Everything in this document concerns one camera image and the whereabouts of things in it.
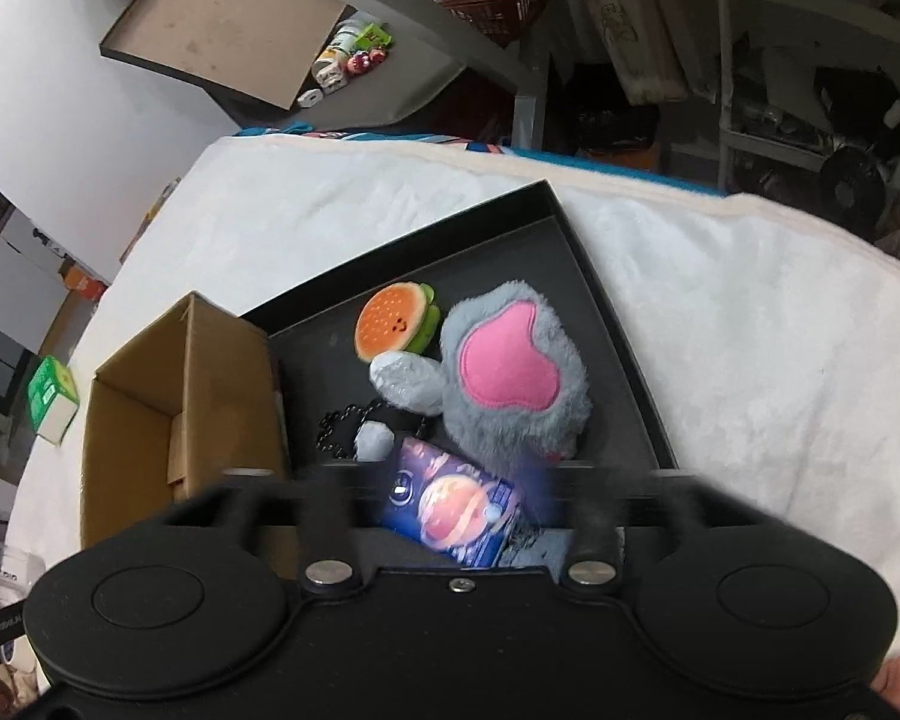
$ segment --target blue packaging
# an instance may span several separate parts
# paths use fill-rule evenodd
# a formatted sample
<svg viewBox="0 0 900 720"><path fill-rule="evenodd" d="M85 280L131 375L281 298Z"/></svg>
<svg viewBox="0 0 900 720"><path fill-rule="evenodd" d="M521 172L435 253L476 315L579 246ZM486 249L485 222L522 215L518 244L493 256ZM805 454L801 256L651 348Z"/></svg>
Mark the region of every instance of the blue packaging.
<svg viewBox="0 0 900 720"><path fill-rule="evenodd" d="M417 439L405 439L383 524L467 568L490 568L520 512L506 479Z"/></svg>

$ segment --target pink heart patch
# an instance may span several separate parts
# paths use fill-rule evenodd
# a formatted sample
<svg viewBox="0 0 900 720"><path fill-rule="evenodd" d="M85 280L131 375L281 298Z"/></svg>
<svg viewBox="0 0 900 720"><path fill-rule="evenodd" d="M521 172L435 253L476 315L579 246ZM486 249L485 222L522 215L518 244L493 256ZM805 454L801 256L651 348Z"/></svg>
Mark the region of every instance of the pink heart patch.
<svg viewBox="0 0 900 720"><path fill-rule="evenodd" d="M460 350L463 391L485 409L549 409L560 391L556 364L533 345L536 305L512 303L470 332Z"/></svg>

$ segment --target white table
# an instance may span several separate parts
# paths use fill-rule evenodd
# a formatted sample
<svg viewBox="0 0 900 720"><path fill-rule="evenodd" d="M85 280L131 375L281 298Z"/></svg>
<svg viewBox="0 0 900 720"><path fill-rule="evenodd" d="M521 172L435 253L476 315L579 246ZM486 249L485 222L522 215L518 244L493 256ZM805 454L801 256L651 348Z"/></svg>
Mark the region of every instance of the white table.
<svg viewBox="0 0 900 720"><path fill-rule="evenodd" d="M426 143L274 135L207 149L72 360L96 367L189 290L235 314L548 178L604 281L677 461L874 565L900 604L900 263L799 211ZM7 540L79 549L85 409L38 440Z"/></svg>

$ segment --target basket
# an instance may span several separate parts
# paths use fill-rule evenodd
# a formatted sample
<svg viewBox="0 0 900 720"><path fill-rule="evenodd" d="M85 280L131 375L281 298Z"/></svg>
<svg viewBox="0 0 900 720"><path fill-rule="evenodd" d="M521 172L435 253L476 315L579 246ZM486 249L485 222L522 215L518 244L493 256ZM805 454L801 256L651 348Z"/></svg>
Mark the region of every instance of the basket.
<svg viewBox="0 0 900 720"><path fill-rule="evenodd" d="M444 5L497 45L506 46L526 31L549 0L475 0Z"/></svg>

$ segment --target green box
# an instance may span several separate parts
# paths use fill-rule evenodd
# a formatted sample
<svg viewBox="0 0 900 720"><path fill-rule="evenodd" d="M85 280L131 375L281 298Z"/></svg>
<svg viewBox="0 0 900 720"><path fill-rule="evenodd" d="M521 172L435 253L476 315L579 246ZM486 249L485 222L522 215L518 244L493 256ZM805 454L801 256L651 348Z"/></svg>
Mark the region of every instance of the green box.
<svg viewBox="0 0 900 720"><path fill-rule="evenodd" d="M66 365L56 357L43 358L26 385L26 398L36 435L60 443L80 403L77 385Z"/></svg>

